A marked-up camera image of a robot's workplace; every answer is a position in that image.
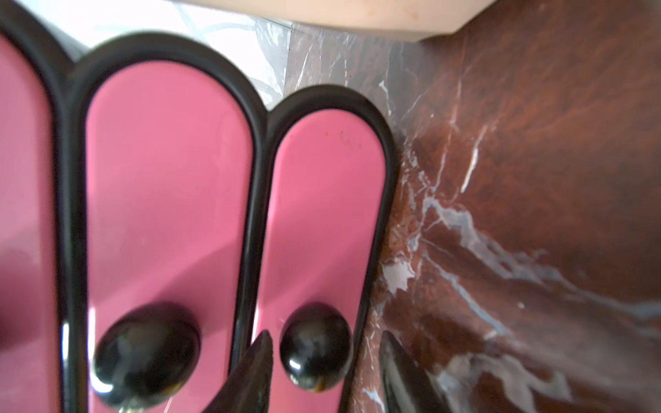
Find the pink drawer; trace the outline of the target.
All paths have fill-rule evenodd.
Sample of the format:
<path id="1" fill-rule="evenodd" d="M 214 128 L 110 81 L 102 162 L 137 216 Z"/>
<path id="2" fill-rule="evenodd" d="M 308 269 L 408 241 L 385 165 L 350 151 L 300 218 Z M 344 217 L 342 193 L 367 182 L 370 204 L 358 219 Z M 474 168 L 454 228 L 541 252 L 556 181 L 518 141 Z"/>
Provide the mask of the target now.
<path id="1" fill-rule="evenodd" d="M 298 120 L 278 147 L 256 299 L 256 330 L 278 339 L 308 302 L 356 324 L 385 185 L 381 142 L 340 109 Z"/>
<path id="2" fill-rule="evenodd" d="M 1 410 L 60 406 L 52 110 L 41 79 L 1 39 Z"/>
<path id="3" fill-rule="evenodd" d="M 196 68 L 129 65 L 86 120 L 88 348 L 150 302 L 185 306 L 201 357 L 159 412 L 200 412 L 227 378 L 253 161 L 232 94 Z"/>

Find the pink bottom drawer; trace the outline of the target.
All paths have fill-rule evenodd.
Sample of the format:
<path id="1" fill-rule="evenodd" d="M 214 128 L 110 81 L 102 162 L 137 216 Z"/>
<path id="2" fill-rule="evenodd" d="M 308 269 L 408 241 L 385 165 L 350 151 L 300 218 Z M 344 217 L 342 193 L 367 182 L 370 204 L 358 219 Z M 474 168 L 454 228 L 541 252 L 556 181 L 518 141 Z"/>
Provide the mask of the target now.
<path id="1" fill-rule="evenodd" d="M 298 120 L 278 147 L 256 299 L 256 330 L 278 339 L 308 302 L 356 324 L 385 185 L 381 142 L 340 109 Z"/>

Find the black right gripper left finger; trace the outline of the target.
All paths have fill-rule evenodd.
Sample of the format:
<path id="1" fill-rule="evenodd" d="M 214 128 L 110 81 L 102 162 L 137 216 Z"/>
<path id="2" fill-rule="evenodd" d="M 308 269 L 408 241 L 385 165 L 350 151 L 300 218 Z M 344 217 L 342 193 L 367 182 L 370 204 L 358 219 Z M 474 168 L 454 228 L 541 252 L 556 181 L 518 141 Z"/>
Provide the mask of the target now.
<path id="1" fill-rule="evenodd" d="M 263 330 L 203 412 L 267 412 L 273 366 L 273 340 L 268 330 Z"/>

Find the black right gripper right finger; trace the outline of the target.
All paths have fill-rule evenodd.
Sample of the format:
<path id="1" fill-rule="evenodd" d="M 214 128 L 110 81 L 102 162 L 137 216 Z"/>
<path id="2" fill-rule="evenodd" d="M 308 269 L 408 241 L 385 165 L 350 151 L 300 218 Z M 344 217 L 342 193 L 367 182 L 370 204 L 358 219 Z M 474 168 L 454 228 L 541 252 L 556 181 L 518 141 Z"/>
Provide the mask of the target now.
<path id="1" fill-rule="evenodd" d="M 390 331 L 381 335 L 379 371 L 385 412 L 451 411 L 425 371 L 415 364 Z"/>

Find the black mini drawer cabinet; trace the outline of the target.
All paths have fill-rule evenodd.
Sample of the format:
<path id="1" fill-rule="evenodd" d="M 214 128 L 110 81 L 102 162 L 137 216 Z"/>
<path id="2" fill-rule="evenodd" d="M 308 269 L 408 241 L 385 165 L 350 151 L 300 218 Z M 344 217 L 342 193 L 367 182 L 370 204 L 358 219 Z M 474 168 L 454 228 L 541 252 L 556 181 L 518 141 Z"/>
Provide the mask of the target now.
<path id="1" fill-rule="evenodd" d="M 74 60 L 15 1 L 1 4 L 3 38 L 31 63 L 52 110 L 60 392 L 56 412 L 159 412 L 157 406 L 184 387 L 201 357 L 201 327 L 195 315 L 167 300 L 132 309 L 103 333 L 94 350 L 88 348 L 87 113 L 94 94 L 110 76 L 129 65 L 160 60 L 191 66 L 216 79 L 238 101 L 251 128 L 251 181 L 231 354 L 223 385 L 262 332 L 255 328 L 256 299 L 275 158 L 285 133 L 304 116 L 326 109 L 351 112 L 376 132 L 386 176 L 356 324 L 349 326 L 332 306 L 308 302 L 290 315 L 278 339 L 271 336 L 274 366 L 267 412 L 346 411 L 397 177 L 394 141 L 380 111 L 356 91 L 336 85 L 302 89 L 269 110 L 230 61 L 209 47 L 173 34 L 125 35 Z"/>

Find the pink top drawer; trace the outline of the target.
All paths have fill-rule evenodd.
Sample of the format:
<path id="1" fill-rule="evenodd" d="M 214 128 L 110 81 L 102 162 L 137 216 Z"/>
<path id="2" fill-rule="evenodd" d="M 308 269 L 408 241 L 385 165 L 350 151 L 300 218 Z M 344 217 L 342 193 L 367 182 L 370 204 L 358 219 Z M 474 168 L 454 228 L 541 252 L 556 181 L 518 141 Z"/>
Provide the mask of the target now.
<path id="1" fill-rule="evenodd" d="M 41 79 L 1 39 L 1 410 L 60 406 L 52 110 Z"/>

